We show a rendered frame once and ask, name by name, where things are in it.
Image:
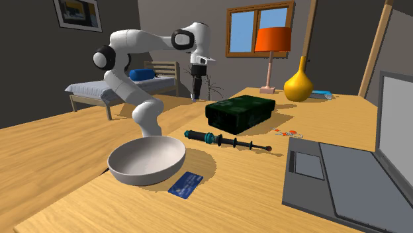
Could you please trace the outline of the dark green box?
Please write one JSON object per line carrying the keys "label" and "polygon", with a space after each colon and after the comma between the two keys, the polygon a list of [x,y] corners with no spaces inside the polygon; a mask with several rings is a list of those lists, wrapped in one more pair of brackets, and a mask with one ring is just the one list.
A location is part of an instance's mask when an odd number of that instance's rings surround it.
{"label": "dark green box", "polygon": [[205,107],[208,124],[237,135],[271,117],[275,100],[242,95]]}

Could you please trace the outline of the wooden door frame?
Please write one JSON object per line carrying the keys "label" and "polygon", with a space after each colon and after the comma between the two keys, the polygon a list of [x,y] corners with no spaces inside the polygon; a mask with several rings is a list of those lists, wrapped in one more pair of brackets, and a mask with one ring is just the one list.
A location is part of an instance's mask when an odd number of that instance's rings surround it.
{"label": "wooden door frame", "polygon": [[316,90],[364,97],[394,0],[317,0],[305,67]]}

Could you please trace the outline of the black and teal rod tool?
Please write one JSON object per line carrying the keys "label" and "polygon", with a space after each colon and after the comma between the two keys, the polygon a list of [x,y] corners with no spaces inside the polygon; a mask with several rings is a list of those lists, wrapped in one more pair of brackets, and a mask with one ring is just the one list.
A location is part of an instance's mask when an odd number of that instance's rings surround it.
{"label": "black and teal rod tool", "polygon": [[221,134],[216,136],[211,132],[203,133],[203,132],[197,132],[193,130],[187,130],[185,131],[184,136],[188,139],[202,141],[207,144],[216,144],[217,146],[221,146],[222,144],[227,144],[227,145],[231,145],[233,148],[235,148],[236,146],[243,146],[243,147],[247,147],[249,150],[251,150],[252,148],[259,148],[259,149],[263,149],[268,152],[272,151],[271,146],[258,146],[258,145],[255,145],[252,141],[241,142],[241,141],[238,141],[237,138],[234,138],[234,139],[224,138]]}

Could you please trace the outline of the white bowl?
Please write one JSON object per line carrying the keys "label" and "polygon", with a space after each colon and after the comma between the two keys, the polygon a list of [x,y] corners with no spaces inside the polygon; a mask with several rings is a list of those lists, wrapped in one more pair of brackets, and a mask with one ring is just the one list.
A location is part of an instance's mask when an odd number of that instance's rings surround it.
{"label": "white bowl", "polygon": [[111,152],[107,164],[116,180],[127,185],[147,186],[176,174],[185,161],[184,143],[169,136],[131,140]]}

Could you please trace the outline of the wooden bed with blue pillow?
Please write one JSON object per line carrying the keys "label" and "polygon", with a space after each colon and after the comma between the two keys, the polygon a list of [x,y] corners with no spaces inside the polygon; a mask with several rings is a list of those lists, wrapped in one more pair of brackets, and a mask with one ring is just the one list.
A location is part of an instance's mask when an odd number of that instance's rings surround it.
{"label": "wooden bed with blue pillow", "polygon": [[[175,91],[176,96],[179,96],[178,62],[145,61],[144,67],[153,70],[156,76],[144,81],[134,81],[139,88],[151,95]],[[106,109],[108,120],[112,120],[111,107],[124,103],[105,81],[71,84],[65,91],[72,93],[69,98],[74,112],[77,111],[76,103],[100,106]]]}

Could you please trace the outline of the yellow long-necked vase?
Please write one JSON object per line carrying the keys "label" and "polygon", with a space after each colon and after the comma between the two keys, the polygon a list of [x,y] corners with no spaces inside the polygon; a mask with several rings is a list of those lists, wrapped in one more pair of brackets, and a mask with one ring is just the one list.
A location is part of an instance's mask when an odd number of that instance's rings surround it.
{"label": "yellow long-necked vase", "polygon": [[301,56],[298,71],[284,84],[285,96],[290,101],[305,101],[313,91],[313,84],[304,72],[305,64],[306,57]]}

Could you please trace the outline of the blue book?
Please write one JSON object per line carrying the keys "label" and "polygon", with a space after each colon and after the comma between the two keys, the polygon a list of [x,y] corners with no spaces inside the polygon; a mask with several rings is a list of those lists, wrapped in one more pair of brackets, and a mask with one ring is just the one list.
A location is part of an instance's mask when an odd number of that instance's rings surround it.
{"label": "blue book", "polygon": [[332,93],[329,91],[319,91],[319,90],[314,90],[311,95],[310,98],[313,99],[327,99],[327,100],[331,100],[333,97]]}

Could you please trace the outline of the bare twig plant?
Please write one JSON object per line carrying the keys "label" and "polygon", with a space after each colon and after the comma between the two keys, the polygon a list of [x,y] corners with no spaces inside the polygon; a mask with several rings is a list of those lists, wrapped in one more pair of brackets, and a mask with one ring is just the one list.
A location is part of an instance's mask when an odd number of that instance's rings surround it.
{"label": "bare twig plant", "polygon": [[201,87],[202,84],[204,83],[207,86],[208,90],[208,100],[211,100],[211,92],[218,93],[221,98],[223,99],[224,96],[221,93],[223,91],[223,88],[216,86],[216,83],[213,83],[211,81],[211,76],[206,74],[206,75],[194,75],[191,71],[191,67],[188,66],[187,69],[184,69],[186,73],[188,73],[192,77],[192,91],[191,91],[191,99],[193,101],[196,101],[199,99],[199,96],[201,94]]}

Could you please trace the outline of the wooden frame window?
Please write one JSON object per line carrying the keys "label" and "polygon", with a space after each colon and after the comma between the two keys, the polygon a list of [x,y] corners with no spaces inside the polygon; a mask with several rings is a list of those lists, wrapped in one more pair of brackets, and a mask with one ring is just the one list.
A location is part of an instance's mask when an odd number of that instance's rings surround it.
{"label": "wooden frame window", "polygon": [[294,0],[286,0],[227,9],[226,57],[268,57],[269,52],[255,51],[259,30],[269,27],[290,27],[294,6]]}

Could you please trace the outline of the blue card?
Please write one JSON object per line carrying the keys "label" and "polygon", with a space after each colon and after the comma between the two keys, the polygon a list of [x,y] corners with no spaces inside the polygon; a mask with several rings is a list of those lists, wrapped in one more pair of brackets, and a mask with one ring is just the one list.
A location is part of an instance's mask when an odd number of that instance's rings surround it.
{"label": "blue card", "polygon": [[186,171],[168,190],[169,193],[180,197],[182,199],[188,199],[191,193],[203,180],[203,176],[197,175]]}

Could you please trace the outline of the orange shade table lamp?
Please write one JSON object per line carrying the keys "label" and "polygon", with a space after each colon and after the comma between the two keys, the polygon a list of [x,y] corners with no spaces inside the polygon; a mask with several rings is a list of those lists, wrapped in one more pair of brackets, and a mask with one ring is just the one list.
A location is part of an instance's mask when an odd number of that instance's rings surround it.
{"label": "orange shade table lamp", "polygon": [[254,51],[269,52],[266,84],[260,88],[260,93],[274,94],[275,88],[270,86],[273,53],[291,50],[291,33],[290,27],[268,27],[258,30]]}

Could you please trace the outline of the framed wall picture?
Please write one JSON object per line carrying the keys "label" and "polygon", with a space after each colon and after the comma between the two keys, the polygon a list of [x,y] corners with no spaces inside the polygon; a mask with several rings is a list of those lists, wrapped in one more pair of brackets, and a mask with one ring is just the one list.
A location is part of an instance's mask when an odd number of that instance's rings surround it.
{"label": "framed wall picture", "polygon": [[59,26],[76,30],[102,32],[96,0],[53,0]]}

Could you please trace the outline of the grey laptop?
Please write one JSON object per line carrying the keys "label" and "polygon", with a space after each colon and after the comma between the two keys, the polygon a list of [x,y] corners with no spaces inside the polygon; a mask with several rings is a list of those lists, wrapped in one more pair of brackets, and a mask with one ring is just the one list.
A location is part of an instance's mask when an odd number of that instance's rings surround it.
{"label": "grey laptop", "polygon": [[290,138],[282,204],[364,231],[413,233],[413,76],[382,71],[375,150]]}

